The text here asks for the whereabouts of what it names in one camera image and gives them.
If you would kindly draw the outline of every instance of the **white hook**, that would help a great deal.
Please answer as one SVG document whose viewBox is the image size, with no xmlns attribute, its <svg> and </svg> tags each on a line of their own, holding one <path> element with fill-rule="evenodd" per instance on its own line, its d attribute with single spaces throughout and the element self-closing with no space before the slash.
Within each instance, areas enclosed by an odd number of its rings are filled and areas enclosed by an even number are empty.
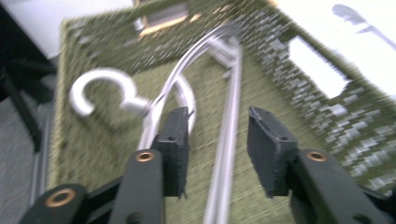
<svg viewBox="0 0 396 224">
<path fill-rule="evenodd" d="M 98 68 L 84 73 L 73 84 L 69 92 L 71 106 L 82 117 L 89 116 L 93 110 L 93 104 L 86 98 L 84 88 L 94 80 L 107 80 L 116 83 L 121 90 L 122 102 L 120 108 L 145 116 L 150 108 L 150 101 L 136 97 L 136 85 L 124 72 L 114 68 Z"/>
</svg>

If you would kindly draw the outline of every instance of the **gray carpet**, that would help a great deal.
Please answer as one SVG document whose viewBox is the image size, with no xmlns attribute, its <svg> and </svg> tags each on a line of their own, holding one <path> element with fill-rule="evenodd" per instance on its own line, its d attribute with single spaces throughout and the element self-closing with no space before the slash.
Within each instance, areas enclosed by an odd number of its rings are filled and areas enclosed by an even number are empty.
<svg viewBox="0 0 396 224">
<path fill-rule="evenodd" d="M 43 82 L 51 89 L 55 76 Z M 22 97 L 35 115 L 37 104 Z M 33 144 L 19 114 L 7 98 L 0 103 L 0 224 L 15 224 L 26 212 L 32 180 Z"/>
</svg>

